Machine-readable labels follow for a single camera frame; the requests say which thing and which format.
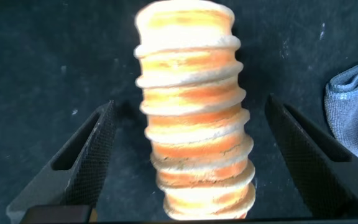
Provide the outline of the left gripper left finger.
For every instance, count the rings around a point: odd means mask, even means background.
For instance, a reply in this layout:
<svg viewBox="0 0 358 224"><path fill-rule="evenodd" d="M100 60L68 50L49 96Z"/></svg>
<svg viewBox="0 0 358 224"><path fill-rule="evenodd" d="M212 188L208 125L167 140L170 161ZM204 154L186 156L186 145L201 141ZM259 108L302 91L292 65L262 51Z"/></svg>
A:
<svg viewBox="0 0 358 224"><path fill-rule="evenodd" d="M116 105L93 111L7 206L11 223L94 223L116 134Z"/></svg>

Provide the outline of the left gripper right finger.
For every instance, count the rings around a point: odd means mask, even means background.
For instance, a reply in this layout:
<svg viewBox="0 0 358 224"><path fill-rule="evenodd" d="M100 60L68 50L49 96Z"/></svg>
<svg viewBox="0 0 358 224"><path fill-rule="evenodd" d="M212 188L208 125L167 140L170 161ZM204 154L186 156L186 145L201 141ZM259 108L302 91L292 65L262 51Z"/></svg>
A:
<svg viewBox="0 0 358 224"><path fill-rule="evenodd" d="M319 218L358 217L358 157L272 95L265 116L304 203Z"/></svg>

